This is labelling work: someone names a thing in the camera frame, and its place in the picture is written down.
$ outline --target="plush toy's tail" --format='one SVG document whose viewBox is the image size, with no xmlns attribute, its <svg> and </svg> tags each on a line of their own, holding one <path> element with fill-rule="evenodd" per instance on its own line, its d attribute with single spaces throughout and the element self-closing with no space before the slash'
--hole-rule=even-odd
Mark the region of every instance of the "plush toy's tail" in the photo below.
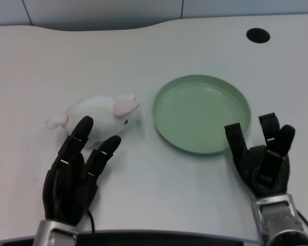
<svg viewBox="0 0 308 246">
<path fill-rule="evenodd" d="M 46 121 L 46 128 L 56 129 L 59 126 L 66 124 L 69 120 L 68 114 L 56 115 Z"/>
</svg>

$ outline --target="robotic hand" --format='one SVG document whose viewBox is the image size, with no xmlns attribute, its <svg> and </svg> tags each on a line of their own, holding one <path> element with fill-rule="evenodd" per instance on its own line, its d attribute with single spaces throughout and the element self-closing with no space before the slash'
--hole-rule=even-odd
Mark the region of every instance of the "robotic hand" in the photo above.
<svg viewBox="0 0 308 246">
<path fill-rule="evenodd" d="M 259 117 L 266 146 L 247 149 L 240 124 L 225 127 L 238 173 L 256 197 L 253 204 L 261 239 L 266 246 L 308 245 L 292 196 L 287 194 L 290 175 L 288 151 L 295 129 L 280 129 L 274 113 Z"/>
<path fill-rule="evenodd" d="M 121 142 L 118 136 L 110 137 L 85 163 L 81 150 L 92 126 L 93 119 L 85 116 L 66 138 L 47 173 L 43 188 L 46 219 L 40 222 L 33 246 L 75 245 L 75 226 L 88 212 L 98 189 L 96 181 Z"/>
</svg>

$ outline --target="white plush toy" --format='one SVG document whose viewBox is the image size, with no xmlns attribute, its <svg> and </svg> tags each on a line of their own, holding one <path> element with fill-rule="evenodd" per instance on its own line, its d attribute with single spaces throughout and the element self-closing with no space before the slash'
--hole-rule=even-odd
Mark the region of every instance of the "white plush toy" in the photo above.
<svg viewBox="0 0 308 246">
<path fill-rule="evenodd" d="M 55 129 L 62 126 L 69 134 L 86 115 L 93 118 L 93 127 L 86 147 L 98 141 L 105 141 L 116 135 L 128 123 L 130 114 L 139 107 L 135 95 L 111 97 L 99 95 L 80 100 L 72 105 L 66 114 L 57 115 L 46 122 L 46 127 Z"/>
</svg>

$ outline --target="green plate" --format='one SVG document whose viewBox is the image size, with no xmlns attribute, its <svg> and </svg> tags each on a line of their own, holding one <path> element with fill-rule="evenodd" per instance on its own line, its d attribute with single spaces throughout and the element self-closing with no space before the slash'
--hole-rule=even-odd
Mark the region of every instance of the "green plate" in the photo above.
<svg viewBox="0 0 308 246">
<path fill-rule="evenodd" d="M 224 126 L 251 124 L 250 107 L 242 93 L 219 78 L 189 75 L 174 79 L 156 95 L 154 124 L 174 146 L 193 153 L 212 154 L 228 147 Z"/>
</svg>

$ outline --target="table surface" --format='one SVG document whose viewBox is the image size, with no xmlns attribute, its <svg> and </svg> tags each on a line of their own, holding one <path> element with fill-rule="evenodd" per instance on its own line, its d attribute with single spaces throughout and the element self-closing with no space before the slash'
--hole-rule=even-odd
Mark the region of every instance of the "table surface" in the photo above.
<svg viewBox="0 0 308 246">
<path fill-rule="evenodd" d="M 271 40 L 246 38 L 253 27 Z M 264 143 L 258 116 L 275 112 L 296 128 L 288 192 L 308 219 L 308 15 L 182 19 L 151 27 L 64 32 L 0 27 L 0 240 L 36 233 L 42 188 L 65 139 L 48 117 L 94 94 L 133 92 L 139 119 L 98 184 L 97 230 L 163 230 L 258 241 L 252 204 L 228 151 L 194 156 L 155 131 L 151 106 L 168 81 L 208 74 L 247 98 L 247 145 Z M 89 151 L 84 151 L 86 158 Z M 79 229 L 90 230 L 85 216 Z"/>
</svg>

